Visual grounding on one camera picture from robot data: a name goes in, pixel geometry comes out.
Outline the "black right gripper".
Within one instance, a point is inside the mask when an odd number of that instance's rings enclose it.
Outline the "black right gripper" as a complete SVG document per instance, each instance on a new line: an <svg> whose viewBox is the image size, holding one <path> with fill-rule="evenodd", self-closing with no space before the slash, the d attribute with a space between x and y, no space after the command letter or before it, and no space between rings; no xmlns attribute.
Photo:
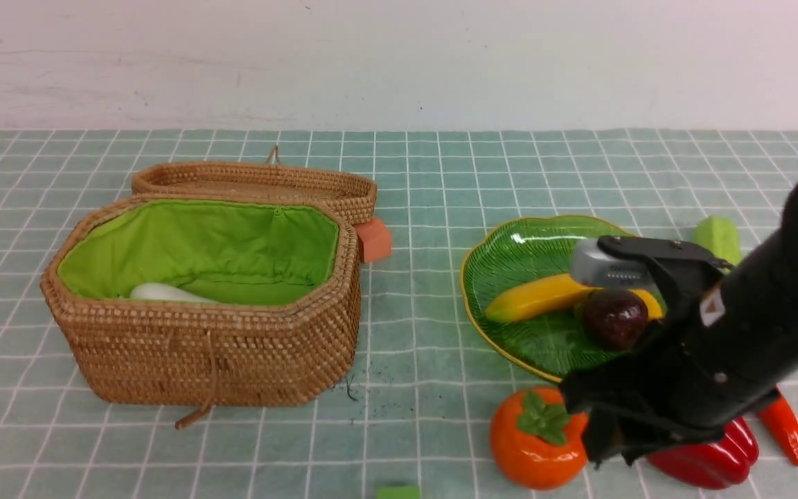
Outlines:
<svg viewBox="0 0 798 499"><path fill-rule="evenodd" d="M596 466L681 446L718 442L726 427L778 398L780 359L732 347L727 353L677 340L631 353L560 382L565 408L586 412L582 440Z"/></svg>

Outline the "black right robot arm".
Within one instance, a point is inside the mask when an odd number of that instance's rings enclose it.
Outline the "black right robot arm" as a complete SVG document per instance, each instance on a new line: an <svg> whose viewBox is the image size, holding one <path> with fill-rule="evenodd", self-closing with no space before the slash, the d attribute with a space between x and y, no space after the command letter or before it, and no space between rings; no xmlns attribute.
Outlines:
<svg viewBox="0 0 798 499"><path fill-rule="evenodd" d="M570 275L653 285L668 307L630 353L558 386L568 412L589 413L583 445L595 464L718 441L798 370L798 183L779 228L738 265L690 241L601 236L576 241Z"/></svg>

